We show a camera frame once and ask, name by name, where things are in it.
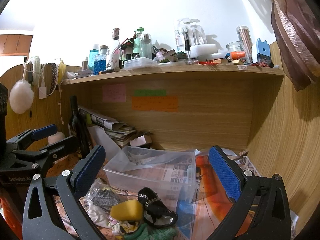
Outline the clear bag with dark items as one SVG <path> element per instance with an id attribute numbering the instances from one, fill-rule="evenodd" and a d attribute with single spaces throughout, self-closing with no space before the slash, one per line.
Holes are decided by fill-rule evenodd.
<path id="1" fill-rule="evenodd" d="M 113 206 L 124 202 L 126 199 L 110 186 L 104 184 L 100 178 L 97 178 L 91 185 L 86 200 L 102 210 L 110 212 Z"/>

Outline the floral patterned cloth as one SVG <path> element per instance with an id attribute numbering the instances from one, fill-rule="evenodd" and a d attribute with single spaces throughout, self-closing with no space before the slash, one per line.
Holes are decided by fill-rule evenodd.
<path id="1" fill-rule="evenodd" d="M 112 226 L 112 234 L 117 237 L 124 236 L 137 231 L 139 226 L 140 222 L 119 221 Z"/>

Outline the yellow sponge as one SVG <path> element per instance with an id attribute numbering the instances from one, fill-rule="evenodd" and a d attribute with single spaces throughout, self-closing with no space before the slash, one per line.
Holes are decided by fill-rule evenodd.
<path id="1" fill-rule="evenodd" d="M 110 216 L 118 221 L 136 222 L 143 220 L 144 208 L 142 204 L 131 199 L 112 206 Z"/>

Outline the green cloth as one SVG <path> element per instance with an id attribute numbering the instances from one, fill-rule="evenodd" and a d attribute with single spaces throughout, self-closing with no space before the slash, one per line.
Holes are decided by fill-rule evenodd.
<path id="1" fill-rule="evenodd" d="M 140 225 L 140 227 L 133 233 L 129 233 L 123 236 L 125 240 L 169 240 L 173 239 L 177 235 L 177 229 L 175 227 L 169 227 L 164 229 L 152 229 L 146 224 Z"/>

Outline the black and white pouch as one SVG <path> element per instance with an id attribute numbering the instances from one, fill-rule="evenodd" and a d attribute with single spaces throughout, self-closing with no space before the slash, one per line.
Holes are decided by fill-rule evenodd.
<path id="1" fill-rule="evenodd" d="M 178 214 L 170 210 L 159 198 L 158 194 L 148 187 L 138 192 L 138 201 L 143 206 L 143 219 L 155 229 L 163 229 L 176 224 Z"/>

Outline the dark wine bottle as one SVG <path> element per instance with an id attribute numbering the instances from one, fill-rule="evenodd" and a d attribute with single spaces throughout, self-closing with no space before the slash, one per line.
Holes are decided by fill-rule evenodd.
<path id="1" fill-rule="evenodd" d="M 76 137 L 79 144 L 79 151 L 82 158 L 85 158 L 92 149 L 92 143 L 84 118 L 80 115 L 78 102 L 75 95 L 70 97 L 71 102 L 71 118 L 69 126 L 71 133 Z"/>

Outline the white paper sheet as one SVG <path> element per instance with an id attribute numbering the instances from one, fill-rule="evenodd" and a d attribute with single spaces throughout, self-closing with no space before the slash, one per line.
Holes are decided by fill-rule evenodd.
<path id="1" fill-rule="evenodd" d="M 102 127 L 89 126 L 88 131 L 93 141 L 93 146 L 100 145 L 105 149 L 106 161 L 110 161 L 121 151 L 121 148 L 105 133 Z"/>

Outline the white fluffy pompom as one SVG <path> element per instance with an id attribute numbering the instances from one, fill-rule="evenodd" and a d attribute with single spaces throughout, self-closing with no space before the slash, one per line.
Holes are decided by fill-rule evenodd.
<path id="1" fill-rule="evenodd" d="M 34 92 L 26 80 L 19 80 L 12 87 L 9 95 L 11 109 L 16 114 L 23 114 L 33 104 Z"/>

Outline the stack of newspapers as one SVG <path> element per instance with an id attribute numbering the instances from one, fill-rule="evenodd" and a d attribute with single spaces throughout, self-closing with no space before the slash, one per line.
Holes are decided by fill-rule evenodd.
<path id="1" fill-rule="evenodd" d="M 129 126 L 125 122 L 102 115 L 83 106 L 79 106 L 78 110 L 88 125 L 101 127 L 106 135 L 120 147 L 128 145 L 130 140 L 135 139 L 138 134 L 134 127 Z"/>

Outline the small pink box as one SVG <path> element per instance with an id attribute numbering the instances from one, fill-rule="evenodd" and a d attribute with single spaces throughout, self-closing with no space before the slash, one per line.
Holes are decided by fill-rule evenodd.
<path id="1" fill-rule="evenodd" d="M 152 139 L 149 135 L 141 135 L 133 140 L 130 140 L 131 147 L 139 147 L 144 145 L 149 145 L 152 143 Z"/>

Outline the blue mouthwash bottle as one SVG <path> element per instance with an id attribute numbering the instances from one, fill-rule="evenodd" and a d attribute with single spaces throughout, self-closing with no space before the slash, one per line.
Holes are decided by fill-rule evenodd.
<path id="1" fill-rule="evenodd" d="M 94 75 L 98 75 L 99 72 L 106 69 L 108 46 L 100 46 L 99 53 L 94 58 Z"/>

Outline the clear plastic bin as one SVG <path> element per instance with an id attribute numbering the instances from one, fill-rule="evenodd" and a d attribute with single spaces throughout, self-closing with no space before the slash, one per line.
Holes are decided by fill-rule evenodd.
<path id="1" fill-rule="evenodd" d="M 112 187 L 137 193 L 144 187 L 162 199 L 192 202 L 196 189 L 195 151 L 126 146 L 103 167 Z"/>

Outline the blue plastic block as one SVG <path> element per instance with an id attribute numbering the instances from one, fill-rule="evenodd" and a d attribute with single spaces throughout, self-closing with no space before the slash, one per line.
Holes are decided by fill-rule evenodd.
<path id="1" fill-rule="evenodd" d="M 260 38 L 256 41 L 257 49 L 257 61 L 259 63 L 270 64 L 271 63 L 271 51 L 270 45 L 266 40 L 262 41 Z"/>

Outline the glass jar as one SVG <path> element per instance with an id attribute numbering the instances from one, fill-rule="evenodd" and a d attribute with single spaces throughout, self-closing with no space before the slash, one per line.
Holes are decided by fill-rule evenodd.
<path id="1" fill-rule="evenodd" d="M 226 48 L 229 51 L 232 60 L 241 60 L 242 62 L 247 61 L 247 53 L 241 41 L 230 42 L 226 45 Z"/>

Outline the tall clear canister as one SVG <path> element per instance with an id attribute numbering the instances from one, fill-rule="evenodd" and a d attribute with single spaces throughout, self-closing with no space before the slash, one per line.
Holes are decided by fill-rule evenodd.
<path id="1" fill-rule="evenodd" d="M 249 33 L 249 28 L 244 25 L 240 25 L 236 28 L 236 33 L 239 40 L 243 43 L 244 49 L 250 62 L 252 62 L 252 40 Z"/>

